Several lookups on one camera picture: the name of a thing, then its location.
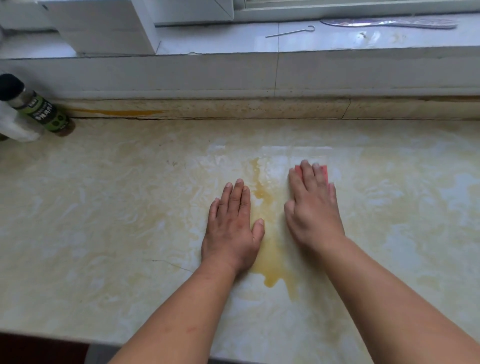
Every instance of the forearm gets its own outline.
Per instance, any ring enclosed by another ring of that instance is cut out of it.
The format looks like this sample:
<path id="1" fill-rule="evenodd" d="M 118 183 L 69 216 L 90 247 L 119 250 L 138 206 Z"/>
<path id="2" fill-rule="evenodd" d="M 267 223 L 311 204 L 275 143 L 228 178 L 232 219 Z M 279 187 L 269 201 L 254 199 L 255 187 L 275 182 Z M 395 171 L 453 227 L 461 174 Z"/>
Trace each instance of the forearm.
<path id="1" fill-rule="evenodd" d="M 477 363 L 478 344 L 348 238 L 321 249 L 325 271 L 376 363 Z"/>
<path id="2" fill-rule="evenodd" d="M 122 347 L 112 364 L 206 363 L 235 272 L 205 260 Z"/>

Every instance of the hand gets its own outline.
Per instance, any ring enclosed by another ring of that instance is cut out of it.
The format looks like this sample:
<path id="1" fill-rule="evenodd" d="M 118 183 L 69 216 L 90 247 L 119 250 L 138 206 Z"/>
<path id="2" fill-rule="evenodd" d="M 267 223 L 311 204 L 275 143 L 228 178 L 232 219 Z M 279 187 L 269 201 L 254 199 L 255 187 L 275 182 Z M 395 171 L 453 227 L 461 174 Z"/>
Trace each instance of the hand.
<path id="1" fill-rule="evenodd" d="M 237 275 L 255 262 L 264 234 L 262 219 L 255 221 L 250 230 L 249 188 L 238 179 L 232 190 L 229 182 L 220 200 L 216 198 L 210 206 L 202 261 L 217 259 L 232 267 Z"/>
<path id="2" fill-rule="evenodd" d="M 287 226 L 293 239 L 321 253 L 333 239 L 345 236 L 333 183 L 327 186 L 321 167 L 303 160 L 303 181 L 293 168 L 288 181 L 293 200 L 285 203 Z"/>

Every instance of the person's left hand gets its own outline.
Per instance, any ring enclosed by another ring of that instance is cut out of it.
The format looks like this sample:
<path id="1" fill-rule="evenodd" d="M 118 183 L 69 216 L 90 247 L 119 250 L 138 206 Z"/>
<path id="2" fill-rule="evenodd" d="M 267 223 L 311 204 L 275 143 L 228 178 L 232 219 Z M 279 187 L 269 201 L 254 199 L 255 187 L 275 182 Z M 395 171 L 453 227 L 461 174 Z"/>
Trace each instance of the person's left hand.
<path id="1" fill-rule="evenodd" d="M 264 221 L 258 219 L 250 230 L 250 190 L 238 179 L 233 188 L 226 184 L 222 197 L 210 206 L 202 242 L 202 261 L 217 259 L 235 274 L 249 269 L 258 254 L 265 234 Z"/>

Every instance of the kitchen counter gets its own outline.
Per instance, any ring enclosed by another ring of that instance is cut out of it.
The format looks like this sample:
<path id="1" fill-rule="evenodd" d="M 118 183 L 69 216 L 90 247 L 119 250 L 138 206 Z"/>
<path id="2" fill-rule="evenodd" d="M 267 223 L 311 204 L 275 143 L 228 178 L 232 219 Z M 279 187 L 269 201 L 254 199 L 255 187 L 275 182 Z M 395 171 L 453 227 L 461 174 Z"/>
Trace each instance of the kitchen counter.
<path id="1" fill-rule="evenodd" d="M 210 203 L 252 189 L 265 239 L 212 355 L 371 363 L 285 228 L 287 171 L 328 164 L 347 235 L 480 340 L 480 123 L 78 120 L 0 143 L 0 330 L 122 344 L 196 269 Z"/>

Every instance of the white container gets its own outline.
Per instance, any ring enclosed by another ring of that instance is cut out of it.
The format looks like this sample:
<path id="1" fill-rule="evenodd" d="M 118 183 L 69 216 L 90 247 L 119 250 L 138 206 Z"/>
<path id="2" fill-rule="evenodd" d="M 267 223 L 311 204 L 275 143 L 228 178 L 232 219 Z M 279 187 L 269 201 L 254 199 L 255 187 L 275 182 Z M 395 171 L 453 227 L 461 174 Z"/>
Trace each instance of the white container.
<path id="1" fill-rule="evenodd" d="M 4 102 L 0 102 L 0 133 L 19 142 L 33 142 L 42 136 L 45 129 Z"/>

